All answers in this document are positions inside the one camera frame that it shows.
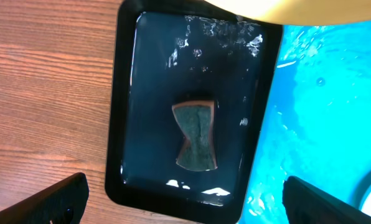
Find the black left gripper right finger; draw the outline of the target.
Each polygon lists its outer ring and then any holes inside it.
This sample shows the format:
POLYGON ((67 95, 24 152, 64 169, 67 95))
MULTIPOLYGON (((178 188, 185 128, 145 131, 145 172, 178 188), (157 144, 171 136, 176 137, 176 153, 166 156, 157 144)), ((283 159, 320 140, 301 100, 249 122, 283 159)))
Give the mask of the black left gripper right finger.
POLYGON ((283 184, 283 205, 290 224, 371 224, 371 216, 293 175, 283 184))

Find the yellow plate with long stain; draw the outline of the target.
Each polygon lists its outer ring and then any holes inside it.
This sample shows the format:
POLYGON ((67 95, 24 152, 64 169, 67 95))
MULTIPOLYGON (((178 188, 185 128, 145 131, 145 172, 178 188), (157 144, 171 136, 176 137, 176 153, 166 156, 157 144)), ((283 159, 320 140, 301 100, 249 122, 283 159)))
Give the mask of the yellow plate with long stain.
POLYGON ((207 0, 238 16, 281 25, 326 26, 371 20, 371 0, 207 0))

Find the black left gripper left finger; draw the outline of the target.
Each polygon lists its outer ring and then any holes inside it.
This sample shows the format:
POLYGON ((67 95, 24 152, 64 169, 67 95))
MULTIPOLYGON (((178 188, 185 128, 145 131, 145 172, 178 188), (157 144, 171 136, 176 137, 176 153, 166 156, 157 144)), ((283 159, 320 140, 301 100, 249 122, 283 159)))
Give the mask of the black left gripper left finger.
POLYGON ((0 223, 80 223, 88 196, 86 175, 78 172, 0 211, 0 223))

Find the green scrubbing sponge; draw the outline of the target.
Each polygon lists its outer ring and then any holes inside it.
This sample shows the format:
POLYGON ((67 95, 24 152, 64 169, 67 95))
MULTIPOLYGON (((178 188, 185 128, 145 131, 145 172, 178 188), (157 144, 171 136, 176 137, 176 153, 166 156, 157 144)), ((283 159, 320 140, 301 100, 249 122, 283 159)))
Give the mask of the green scrubbing sponge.
POLYGON ((192 172, 215 170, 215 103, 209 100, 185 101, 173 105, 172 113, 184 135, 176 164, 192 172))

